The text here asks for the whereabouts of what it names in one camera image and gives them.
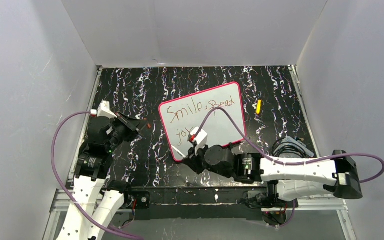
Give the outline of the pink framed whiteboard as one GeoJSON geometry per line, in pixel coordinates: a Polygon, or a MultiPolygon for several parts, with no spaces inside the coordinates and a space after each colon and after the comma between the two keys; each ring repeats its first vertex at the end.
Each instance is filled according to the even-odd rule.
{"type": "MultiPolygon", "coordinates": [[[[222,84],[197,93],[163,102],[158,108],[162,125],[171,145],[187,154],[192,147],[190,132],[204,124],[207,145],[226,146],[237,143],[246,136],[244,104],[237,82],[222,84]]],[[[183,158],[171,149],[176,162],[183,158]]]]}

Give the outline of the white marker pen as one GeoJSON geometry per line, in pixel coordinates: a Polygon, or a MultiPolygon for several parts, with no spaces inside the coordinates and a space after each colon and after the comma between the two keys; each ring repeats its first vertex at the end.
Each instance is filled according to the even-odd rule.
{"type": "Polygon", "coordinates": [[[172,148],[178,155],[180,155],[183,159],[187,157],[187,156],[184,155],[179,149],[177,149],[174,145],[171,145],[171,148],[172,148]]]}

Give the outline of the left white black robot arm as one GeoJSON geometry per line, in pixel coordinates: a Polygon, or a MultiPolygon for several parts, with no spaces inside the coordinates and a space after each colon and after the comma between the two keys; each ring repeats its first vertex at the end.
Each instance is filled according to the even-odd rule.
{"type": "Polygon", "coordinates": [[[89,115],[86,140],[81,144],[73,176],[73,190],[69,191],[56,169],[55,148],[60,124],[51,144],[51,166],[59,185],[70,199],[70,205],[59,240],[100,240],[105,233],[139,240],[140,236],[127,233],[110,223],[117,211],[129,199],[129,184],[112,181],[106,188],[100,204],[98,197],[106,183],[113,164],[113,152],[124,142],[132,142],[147,126],[146,119],[135,119],[119,112],[110,115],[99,114],[97,110],[76,112],[65,118],[65,124],[78,115],[89,115]]]}

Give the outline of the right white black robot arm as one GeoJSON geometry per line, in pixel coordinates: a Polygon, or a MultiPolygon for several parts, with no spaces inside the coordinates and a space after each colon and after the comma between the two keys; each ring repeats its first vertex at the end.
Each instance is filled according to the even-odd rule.
{"type": "Polygon", "coordinates": [[[266,183],[269,201],[291,202],[297,198],[332,194],[346,200],[363,197],[356,162],[343,150],[334,150],[333,158],[274,158],[256,153],[234,154],[231,149],[214,145],[196,150],[191,147],[181,163],[196,174],[207,170],[242,184],[266,183]]]}

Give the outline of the black whiteboard stand clip right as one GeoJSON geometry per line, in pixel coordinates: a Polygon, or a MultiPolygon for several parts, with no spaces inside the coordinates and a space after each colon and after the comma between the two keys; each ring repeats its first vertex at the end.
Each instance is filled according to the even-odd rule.
{"type": "Polygon", "coordinates": [[[230,142],[230,143],[228,144],[227,148],[228,148],[229,150],[232,150],[232,149],[234,148],[234,144],[233,144],[232,142],[230,142]]]}

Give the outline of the yellow marker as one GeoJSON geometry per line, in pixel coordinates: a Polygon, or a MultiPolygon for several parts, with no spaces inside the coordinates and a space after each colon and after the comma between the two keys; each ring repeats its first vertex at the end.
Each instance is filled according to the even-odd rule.
{"type": "Polygon", "coordinates": [[[257,101],[257,104],[256,104],[256,109],[255,109],[255,113],[257,115],[259,115],[261,113],[261,109],[262,109],[262,100],[258,100],[257,101]]]}

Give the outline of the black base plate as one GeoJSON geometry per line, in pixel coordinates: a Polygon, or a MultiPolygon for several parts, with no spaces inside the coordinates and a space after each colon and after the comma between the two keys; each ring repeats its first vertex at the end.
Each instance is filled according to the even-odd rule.
{"type": "Polygon", "coordinates": [[[265,187],[132,187],[127,203],[119,210],[131,212],[137,221],[160,219],[247,219],[259,220],[268,211],[279,212],[285,203],[269,197],[265,187]]]}

